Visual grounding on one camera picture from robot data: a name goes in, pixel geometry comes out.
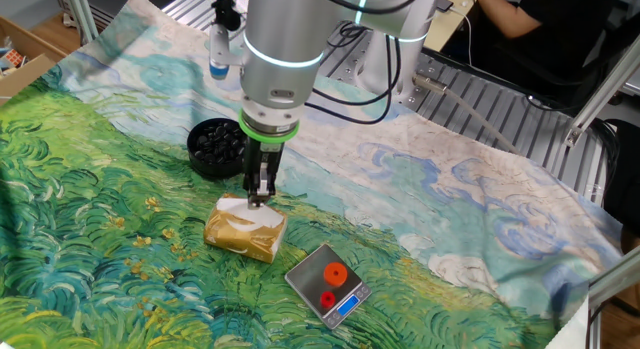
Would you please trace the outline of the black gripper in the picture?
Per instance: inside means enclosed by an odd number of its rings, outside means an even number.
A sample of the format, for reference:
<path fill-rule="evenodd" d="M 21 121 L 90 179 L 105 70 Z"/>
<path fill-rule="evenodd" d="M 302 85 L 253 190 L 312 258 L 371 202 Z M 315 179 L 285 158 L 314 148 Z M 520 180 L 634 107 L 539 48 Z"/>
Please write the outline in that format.
<path fill-rule="evenodd" d="M 265 206 L 274 195 L 274 176 L 269 172 L 269 166 L 280 163 L 283 149 L 283 143 L 247 139 L 243 157 L 243 188 L 251 207 Z"/>

